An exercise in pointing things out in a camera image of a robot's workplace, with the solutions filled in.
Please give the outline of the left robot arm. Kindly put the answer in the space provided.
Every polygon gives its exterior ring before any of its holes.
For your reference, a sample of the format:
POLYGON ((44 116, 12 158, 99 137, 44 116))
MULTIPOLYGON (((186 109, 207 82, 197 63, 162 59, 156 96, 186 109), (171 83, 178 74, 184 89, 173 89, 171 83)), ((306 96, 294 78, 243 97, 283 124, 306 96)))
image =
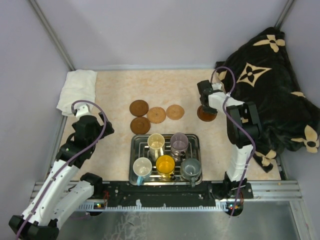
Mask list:
POLYGON ((9 226, 18 240, 55 240, 72 213, 87 199, 101 197, 103 179, 87 172, 66 188, 84 162, 91 158, 97 142, 115 131, 101 111, 103 125, 93 115, 83 115, 73 123, 75 130, 56 155, 53 167, 30 205, 21 215, 13 215, 9 226))

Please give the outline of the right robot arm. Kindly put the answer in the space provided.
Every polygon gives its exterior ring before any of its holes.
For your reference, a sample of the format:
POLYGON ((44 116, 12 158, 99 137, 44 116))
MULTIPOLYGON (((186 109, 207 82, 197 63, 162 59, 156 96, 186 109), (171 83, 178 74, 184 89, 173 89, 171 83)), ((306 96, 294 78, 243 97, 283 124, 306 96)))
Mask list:
POLYGON ((255 140, 262 133, 257 107, 253 102, 236 100, 224 93, 220 83, 203 80, 197 83, 197 89, 206 114, 225 114, 227 136, 232 144, 229 167, 212 193, 219 200, 238 198, 246 187, 249 161, 256 151, 255 140))

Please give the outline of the dark wooden coaster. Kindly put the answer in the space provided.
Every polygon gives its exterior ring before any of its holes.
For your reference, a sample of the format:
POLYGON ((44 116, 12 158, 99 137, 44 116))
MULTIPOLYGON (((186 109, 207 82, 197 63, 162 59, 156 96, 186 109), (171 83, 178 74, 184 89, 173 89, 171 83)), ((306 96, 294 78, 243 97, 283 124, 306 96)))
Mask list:
POLYGON ((203 110, 203 106, 199 106, 197 109, 197 116, 200 120, 204 121, 204 122, 211 122, 213 120, 215 120, 215 118, 217 117, 217 113, 206 113, 203 110))
POLYGON ((129 111, 135 117, 142 117, 148 113, 149 105, 146 101, 138 99, 130 104, 129 111))
POLYGON ((130 123, 130 129, 136 135, 144 135, 150 130, 150 128, 150 121, 143 116, 134 118, 130 123))

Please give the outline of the woven rattan coaster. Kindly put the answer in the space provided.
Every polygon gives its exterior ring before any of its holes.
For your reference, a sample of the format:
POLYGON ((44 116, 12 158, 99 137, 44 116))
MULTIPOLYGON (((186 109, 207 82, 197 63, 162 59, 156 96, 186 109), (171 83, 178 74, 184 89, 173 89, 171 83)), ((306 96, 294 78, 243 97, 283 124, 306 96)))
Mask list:
POLYGON ((162 107, 152 107, 148 110, 147 119, 153 124, 160 124, 166 119, 166 111, 162 107))
POLYGON ((171 120, 179 120, 184 116, 184 114, 184 108, 177 104, 170 105, 166 109, 166 115, 171 120))

